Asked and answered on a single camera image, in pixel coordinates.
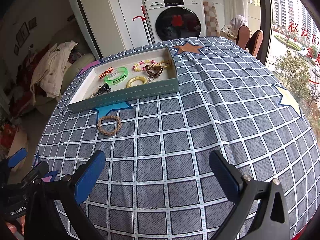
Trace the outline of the person's left hand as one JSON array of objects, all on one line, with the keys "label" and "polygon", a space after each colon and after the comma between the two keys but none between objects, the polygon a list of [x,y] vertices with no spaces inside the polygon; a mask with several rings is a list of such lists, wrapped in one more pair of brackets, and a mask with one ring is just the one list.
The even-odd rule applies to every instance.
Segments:
[{"label": "person's left hand", "polygon": [[16,226],[14,226],[13,224],[9,223],[9,222],[6,222],[5,223],[6,226],[9,228],[9,230],[15,234],[16,232],[20,233],[22,236],[24,236],[24,224],[22,223],[21,224],[21,229],[20,230],[17,230]]}]

